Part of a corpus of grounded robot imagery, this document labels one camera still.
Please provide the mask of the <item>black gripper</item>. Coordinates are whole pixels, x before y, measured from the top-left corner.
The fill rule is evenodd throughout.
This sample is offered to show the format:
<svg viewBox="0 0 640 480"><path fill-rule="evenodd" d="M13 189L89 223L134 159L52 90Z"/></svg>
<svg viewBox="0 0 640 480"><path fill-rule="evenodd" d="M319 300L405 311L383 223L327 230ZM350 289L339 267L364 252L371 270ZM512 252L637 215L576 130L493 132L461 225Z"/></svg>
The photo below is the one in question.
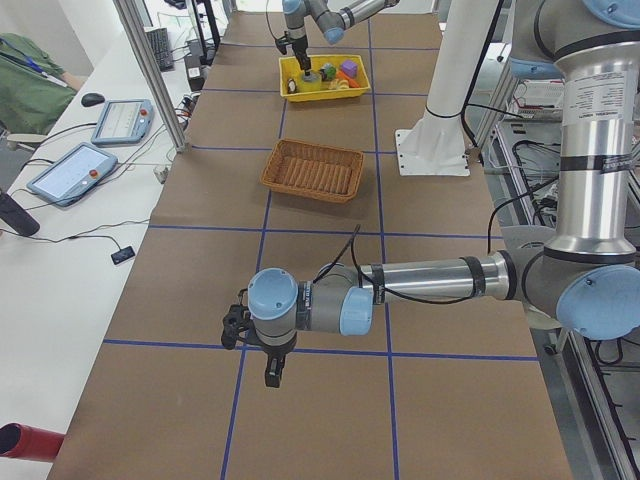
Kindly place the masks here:
<svg viewBox="0 0 640 480"><path fill-rule="evenodd" d="M294 55L299 58L299 65L305 76L309 76L312 70L311 60L309 57L307 57L307 48L308 40L306 35L292 40L292 49Z"/></svg>
<svg viewBox="0 0 640 480"><path fill-rule="evenodd" d="M264 372L265 385L269 388L281 386L286 355L295 348L295 340L290 339L281 345L269 345L263 343L261 349L267 354L267 362Z"/></svg>

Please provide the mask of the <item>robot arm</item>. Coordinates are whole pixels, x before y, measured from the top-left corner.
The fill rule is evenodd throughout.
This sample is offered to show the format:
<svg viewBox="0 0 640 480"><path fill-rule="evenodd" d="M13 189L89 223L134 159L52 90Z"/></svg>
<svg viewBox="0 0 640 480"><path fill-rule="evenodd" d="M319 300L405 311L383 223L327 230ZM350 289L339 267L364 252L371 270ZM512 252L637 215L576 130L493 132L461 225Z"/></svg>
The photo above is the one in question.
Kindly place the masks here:
<svg viewBox="0 0 640 480"><path fill-rule="evenodd" d="M325 40L333 45L339 42L346 30L369 19L380 11L395 7L395 0L355 1L339 11L332 11L324 0L290 0L283 1L282 8L286 24L283 35L275 39L276 48L281 54L287 53L291 46L300 69L309 73L311 60L307 55L308 38L305 29L305 18L311 17Z"/></svg>
<svg viewBox="0 0 640 480"><path fill-rule="evenodd" d="M592 340L639 324L639 273L624 234L633 104L639 82L635 1L520 1L515 75L564 80L559 197L554 235L539 249L440 262L331 263L315 279L258 272L242 312L245 342L267 355L265 382L278 387L301 331L364 335L375 306L395 299L455 304L516 299Z"/></svg>

